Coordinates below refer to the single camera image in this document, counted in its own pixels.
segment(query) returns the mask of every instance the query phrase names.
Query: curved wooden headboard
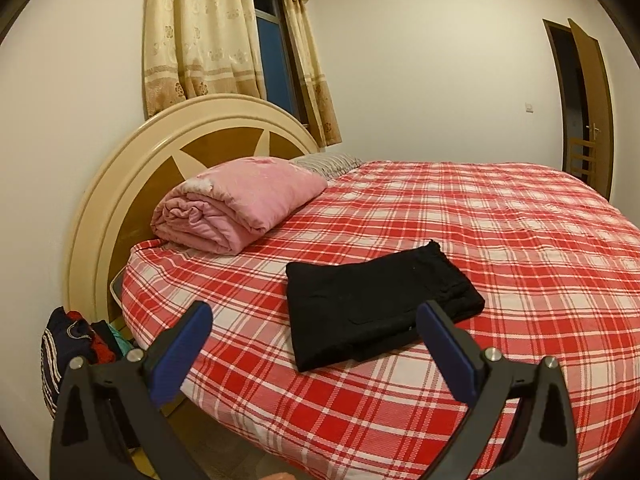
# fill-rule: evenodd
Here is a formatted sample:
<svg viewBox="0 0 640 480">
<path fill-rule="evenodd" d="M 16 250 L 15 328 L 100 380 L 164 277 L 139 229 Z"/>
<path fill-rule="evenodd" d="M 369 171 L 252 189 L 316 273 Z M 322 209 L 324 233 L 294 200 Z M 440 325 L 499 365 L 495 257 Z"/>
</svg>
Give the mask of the curved wooden headboard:
<svg viewBox="0 0 640 480">
<path fill-rule="evenodd" d="M 254 97 L 206 95 L 153 117 L 102 165 L 82 199 L 70 232 L 65 306 L 89 322 L 120 315 L 109 283 L 130 249 L 154 238 L 153 210 L 183 180 L 242 156 L 318 151 L 298 120 Z"/>
</svg>

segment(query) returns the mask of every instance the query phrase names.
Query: curtain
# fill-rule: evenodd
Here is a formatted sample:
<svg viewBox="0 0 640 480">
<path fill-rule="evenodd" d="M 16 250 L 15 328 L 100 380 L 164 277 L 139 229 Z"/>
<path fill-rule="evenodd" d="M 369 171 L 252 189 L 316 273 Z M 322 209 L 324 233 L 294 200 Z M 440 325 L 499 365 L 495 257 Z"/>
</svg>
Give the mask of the curtain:
<svg viewBox="0 0 640 480">
<path fill-rule="evenodd" d="M 148 116 L 208 93 L 266 98 L 254 0 L 146 0 Z"/>
<path fill-rule="evenodd" d="M 329 94 L 326 78 L 320 69 L 318 50 L 311 32 L 306 3 L 308 0 L 284 0 L 287 25 L 300 62 L 298 71 L 302 83 L 305 105 L 309 115 L 311 134 L 321 147 L 342 142 L 334 103 Z"/>
</svg>

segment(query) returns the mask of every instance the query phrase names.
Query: door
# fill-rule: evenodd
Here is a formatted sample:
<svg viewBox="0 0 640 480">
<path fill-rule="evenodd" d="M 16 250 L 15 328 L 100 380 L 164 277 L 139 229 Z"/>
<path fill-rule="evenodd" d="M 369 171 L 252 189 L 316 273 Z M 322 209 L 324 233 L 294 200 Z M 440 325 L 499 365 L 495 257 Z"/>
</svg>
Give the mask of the door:
<svg viewBox="0 0 640 480">
<path fill-rule="evenodd" d="M 582 144 L 590 149 L 590 158 L 593 159 L 588 183 L 608 200 L 613 175 L 613 112 L 607 72 L 598 41 L 573 20 L 569 20 L 569 25 L 578 49 L 587 93 L 589 140 Z"/>
</svg>

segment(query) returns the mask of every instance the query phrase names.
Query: tiled floor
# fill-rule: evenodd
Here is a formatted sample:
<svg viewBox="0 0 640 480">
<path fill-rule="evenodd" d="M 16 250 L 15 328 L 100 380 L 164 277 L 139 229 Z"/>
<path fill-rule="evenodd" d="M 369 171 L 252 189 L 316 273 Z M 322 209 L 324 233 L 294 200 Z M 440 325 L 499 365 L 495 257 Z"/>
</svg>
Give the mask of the tiled floor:
<svg viewBox="0 0 640 480">
<path fill-rule="evenodd" d="M 212 480 L 259 480 L 283 472 L 291 473 L 297 480 L 313 480 L 307 473 L 221 426 L 189 400 L 172 413 L 169 421 Z"/>
</svg>

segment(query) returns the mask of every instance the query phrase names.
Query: red plaid bedsheet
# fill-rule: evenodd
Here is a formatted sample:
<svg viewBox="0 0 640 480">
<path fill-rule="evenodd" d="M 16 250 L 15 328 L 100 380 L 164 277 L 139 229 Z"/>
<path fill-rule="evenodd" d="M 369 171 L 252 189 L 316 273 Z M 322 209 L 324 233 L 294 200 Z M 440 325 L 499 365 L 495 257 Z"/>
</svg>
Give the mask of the red plaid bedsheet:
<svg viewBox="0 0 640 480">
<path fill-rule="evenodd" d="M 209 415 L 320 479 L 413 479 L 465 411 L 422 344 L 294 369 L 285 265 L 343 264 L 438 241 L 486 299 L 460 324 L 482 347 L 557 356 L 586 476 L 640 400 L 640 232 L 568 174 L 530 164 L 371 162 L 239 256 L 158 241 L 132 250 L 126 321 L 143 346 L 194 300 L 211 337 L 183 391 Z M 511 402 L 474 470 L 506 436 Z"/>
</svg>

